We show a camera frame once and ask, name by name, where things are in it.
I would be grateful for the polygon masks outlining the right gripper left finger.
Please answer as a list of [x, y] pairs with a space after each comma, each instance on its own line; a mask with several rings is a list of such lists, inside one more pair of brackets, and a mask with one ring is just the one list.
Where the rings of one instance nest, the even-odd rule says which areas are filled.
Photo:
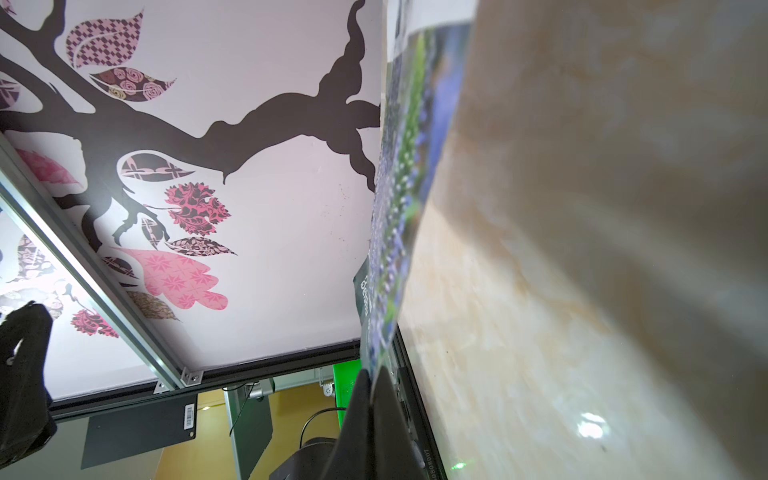
[[44, 367], [53, 318], [29, 302], [1, 323], [1, 466], [41, 450], [57, 432]]

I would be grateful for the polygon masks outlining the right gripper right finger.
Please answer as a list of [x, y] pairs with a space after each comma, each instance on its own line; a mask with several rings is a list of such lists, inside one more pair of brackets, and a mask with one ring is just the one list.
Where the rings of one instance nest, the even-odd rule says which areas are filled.
[[405, 417], [390, 379], [361, 370], [340, 436], [322, 479], [423, 480]]

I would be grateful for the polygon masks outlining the lavender packet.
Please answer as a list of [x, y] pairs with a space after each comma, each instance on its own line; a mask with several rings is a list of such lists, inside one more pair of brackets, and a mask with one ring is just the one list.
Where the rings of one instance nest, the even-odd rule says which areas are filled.
[[368, 255], [354, 277], [363, 368], [386, 362], [414, 244], [458, 107], [475, 1], [389, 1]]

